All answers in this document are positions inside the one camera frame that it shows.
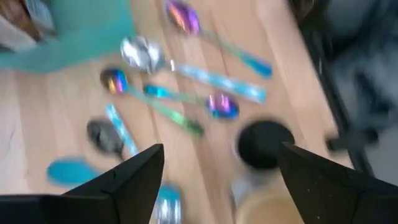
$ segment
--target teal cloth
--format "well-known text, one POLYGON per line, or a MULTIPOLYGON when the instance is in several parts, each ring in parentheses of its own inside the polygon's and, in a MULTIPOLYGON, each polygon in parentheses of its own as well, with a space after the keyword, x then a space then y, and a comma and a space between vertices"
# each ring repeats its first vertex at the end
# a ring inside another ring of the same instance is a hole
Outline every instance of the teal cloth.
POLYGON ((51 0, 56 37, 32 50, 0 52, 0 70, 48 73, 116 52, 135 34, 129 0, 51 0))

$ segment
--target wooden table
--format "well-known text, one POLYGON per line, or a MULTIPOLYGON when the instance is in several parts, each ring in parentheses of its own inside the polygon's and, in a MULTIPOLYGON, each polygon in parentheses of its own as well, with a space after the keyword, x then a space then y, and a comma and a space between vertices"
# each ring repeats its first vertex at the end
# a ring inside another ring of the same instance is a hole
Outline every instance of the wooden table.
MULTIPOLYGON (((335 124, 285 0, 189 2, 197 9, 203 26, 270 62, 272 79, 262 79, 205 40, 176 33, 164 22, 162 1, 131 0, 138 33, 162 44, 168 58, 266 87, 267 102, 256 105, 239 100, 239 119, 224 122, 195 106, 165 101, 205 127, 205 137, 195 140, 139 100, 112 97, 103 90, 98 77, 109 65, 124 68, 136 87, 148 81, 148 77, 128 68, 119 54, 47 76, 1 72, 1 194, 66 191, 46 181, 45 170, 57 157, 85 156, 100 169, 115 166, 117 159, 98 154, 86 137, 87 122, 104 116, 104 106, 109 102, 116 105, 142 150, 157 142, 164 144, 164 179, 182 188, 187 223, 233 222, 230 182, 244 169, 235 161, 231 148, 236 133, 254 119, 282 121, 292 130, 298 146, 328 157, 324 137, 335 132, 335 124)), ((213 91, 168 72, 151 81, 197 95, 213 91)), ((338 162, 350 166, 346 155, 338 162)), ((278 173, 273 178, 273 183, 284 186, 278 173)))

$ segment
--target light wood grain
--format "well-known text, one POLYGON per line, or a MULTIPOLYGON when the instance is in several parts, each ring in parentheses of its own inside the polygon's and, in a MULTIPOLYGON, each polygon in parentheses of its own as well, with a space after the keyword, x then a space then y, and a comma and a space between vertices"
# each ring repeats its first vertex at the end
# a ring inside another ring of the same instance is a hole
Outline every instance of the light wood grain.
MULTIPOLYGON (((113 102, 140 149, 157 142, 165 146, 164 179, 183 190, 186 223, 232 223, 229 188, 245 174, 232 153, 239 130, 258 118, 273 118, 293 132, 297 145, 329 157, 324 144, 335 124, 300 33, 284 0, 190 0, 202 26, 270 62, 274 75, 264 80, 236 58, 198 37, 176 33, 165 21, 161 0, 131 0, 140 35, 160 43, 168 58, 239 78, 267 88, 267 102, 255 105, 239 99, 237 121, 212 119, 190 105, 165 102, 204 126, 201 140, 192 139, 164 116, 129 96, 109 96, 101 87, 104 67, 120 66, 140 88, 149 78, 128 68, 118 53, 46 76, 13 71, 0 73, 0 194, 55 193, 45 170, 57 157, 85 156, 100 169, 117 164, 92 148, 86 138, 90 118, 104 116, 113 102)), ((214 89, 173 73, 162 72, 152 82, 178 91, 208 95, 214 89)), ((348 157, 332 158, 350 166, 348 157)), ((283 186, 277 174, 273 183, 283 186)))

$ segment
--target wooden surface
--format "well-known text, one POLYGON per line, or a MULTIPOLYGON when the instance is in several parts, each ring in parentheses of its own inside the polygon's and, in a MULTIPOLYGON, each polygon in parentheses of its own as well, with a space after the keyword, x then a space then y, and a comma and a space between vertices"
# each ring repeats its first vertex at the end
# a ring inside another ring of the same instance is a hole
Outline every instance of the wooden surface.
MULTIPOLYGON (((164 179, 183 192, 186 223, 232 223, 230 182, 244 174, 231 148, 236 133, 258 118, 278 119, 293 132, 297 145, 328 157, 326 134, 335 132, 330 110, 297 26, 284 0, 189 0, 202 26, 270 62, 272 79, 265 80, 217 46, 176 33, 165 22, 161 0, 131 0, 137 31, 164 47, 166 56, 179 62, 224 73, 267 88, 267 102, 255 105, 239 99, 237 121, 216 121, 205 110, 165 102, 197 119, 206 133, 191 136, 130 96, 109 96, 99 82, 100 71, 117 65, 126 69, 136 87, 149 79, 129 69, 119 54, 92 60, 47 76, 0 73, 0 193, 55 193, 45 170, 57 157, 85 156, 100 169, 110 169, 117 159, 93 150, 86 137, 90 118, 104 116, 106 103, 114 102, 128 129, 143 150, 157 142, 165 146, 164 179)), ((152 82, 174 90, 208 95, 205 85, 162 72, 152 82)), ((338 162, 349 166, 346 156, 338 162)), ((285 190, 275 172, 270 182, 285 190)))

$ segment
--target iridescent spoon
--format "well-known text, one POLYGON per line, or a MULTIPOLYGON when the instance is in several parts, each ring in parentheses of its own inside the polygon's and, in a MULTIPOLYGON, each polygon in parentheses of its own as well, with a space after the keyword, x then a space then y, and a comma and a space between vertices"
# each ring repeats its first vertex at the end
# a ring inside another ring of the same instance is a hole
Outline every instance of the iridescent spoon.
POLYGON ((186 77, 208 85, 213 85, 224 91, 245 97, 257 103, 263 103, 266 99, 266 91, 257 86, 219 74, 210 73, 189 65, 181 65, 174 60, 166 60, 159 45, 140 36, 123 39, 121 53, 123 59, 130 66, 138 68, 148 74, 153 74, 166 68, 172 72, 179 72, 186 77))
POLYGON ((177 111, 171 110, 163 104, 153 100, 146 96, 141 91, 135 89, 129 85, 124 72, 117 68, 109 68, 101 73, 102 85, 112 94, 115 93, 128 93, 136 98, 142 100, 149 106, 153 107, 157 112, 170 118, 175 123, 179 124, 183 129, 190 131, 193 135, 201 137, 204 133, 201 125, 195 121, 192 121, 177 111))
POLYGON ((214 32, 208 31, 201 27, 197 12, 187 3, 181 2, 179 0, 168 0, 165 3, 165 13, 167 19, 175 27, 177 27, 178 30, 183 31, 186 34, 200 35, 210 39, 211 41, 219 44, 230 54, 240 58, 248 67, 252 68, 262 77, 271 77, 272 69, 268 63, 265 63, 246 51, 239 49, 233 44, 220 39, 216 34, 214 34, 214 32))
POLYGON ((239 115, 238 104, 223 93, 210 95, 208 98, 200 98, 188 94, 174 93, 166 87, 157 85, 144 85, 143 90, 147 96, 168 98, 205 106, 207 112, 217 119, 235 119, 239 115))

